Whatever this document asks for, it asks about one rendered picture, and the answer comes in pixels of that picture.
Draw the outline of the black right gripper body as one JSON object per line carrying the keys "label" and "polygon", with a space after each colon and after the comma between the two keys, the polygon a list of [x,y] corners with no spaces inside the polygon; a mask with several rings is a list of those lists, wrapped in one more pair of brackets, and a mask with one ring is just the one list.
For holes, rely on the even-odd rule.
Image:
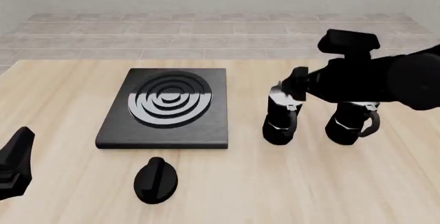
{"label": "black right gripper body", "polygon": [[286,93],[294,100],[304,102],[307,92],[308,67],[296,67],[286,79]]}

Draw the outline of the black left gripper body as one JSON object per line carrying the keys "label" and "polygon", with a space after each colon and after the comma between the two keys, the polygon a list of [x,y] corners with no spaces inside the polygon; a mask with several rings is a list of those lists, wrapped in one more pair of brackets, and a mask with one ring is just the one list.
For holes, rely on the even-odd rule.
{"label": "black left gripper body", "polygon": [[32,180],[32,171],[0,170],[0,201],[22,196]]}

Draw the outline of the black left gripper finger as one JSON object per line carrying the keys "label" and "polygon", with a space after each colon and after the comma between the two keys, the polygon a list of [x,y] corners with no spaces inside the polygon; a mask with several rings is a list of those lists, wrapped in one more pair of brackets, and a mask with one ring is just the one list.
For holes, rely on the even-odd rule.
{"label": "black left gripper finger", "polygon": [[0,175],[30,174],[30,158],[35,134],[26,126],[19,128],[0,149]]}

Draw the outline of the black moka pot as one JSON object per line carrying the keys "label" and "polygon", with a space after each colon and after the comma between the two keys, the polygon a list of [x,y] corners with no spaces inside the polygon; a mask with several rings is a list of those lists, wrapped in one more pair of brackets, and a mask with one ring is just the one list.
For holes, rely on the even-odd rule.
{"label": "black moka pot", "polygon": [[327,137],[339,144],[350,146],[380,128],[377,113],[379,102],[341,102],[325,126]]}
{"label": "black moka pot", "polygon": [[273,145],[287,145],[298,126],[298,114],[303,102],[293,99],[282,91],[279,81],[269,92],[267,115],[263,124],[263,137]]}

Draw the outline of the round black stove knob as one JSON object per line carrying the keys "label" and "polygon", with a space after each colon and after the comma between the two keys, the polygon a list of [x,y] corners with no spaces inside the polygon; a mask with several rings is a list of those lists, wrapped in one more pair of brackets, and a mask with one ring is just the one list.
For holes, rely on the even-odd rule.
{"label": "round black stove knob", "polygon": [[136,174],[133,189],[141,202],[155,205],[168,200],[175,193],[177,185],[175,168],[162,157],[152,157]]}

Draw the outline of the flat black stove plate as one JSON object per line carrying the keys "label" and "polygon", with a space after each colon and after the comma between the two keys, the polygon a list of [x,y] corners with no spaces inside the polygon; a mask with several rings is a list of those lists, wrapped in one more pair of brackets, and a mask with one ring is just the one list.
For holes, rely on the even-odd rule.
{"label": "flat black stove plate", "polygon": [[226,69],[130,69],[99,149],[226,149]]}

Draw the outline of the small black plate on stalk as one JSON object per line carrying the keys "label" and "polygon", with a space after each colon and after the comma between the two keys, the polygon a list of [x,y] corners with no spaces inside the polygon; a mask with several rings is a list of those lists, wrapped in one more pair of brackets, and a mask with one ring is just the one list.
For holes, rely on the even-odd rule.
{"label": "small black plate on stalk", "polygon": [[318,49],[326,54],[341,54],[345,59],[370,60],[371,51],[380,48],[376,35],[346,30],[327,30],[318,42]]}

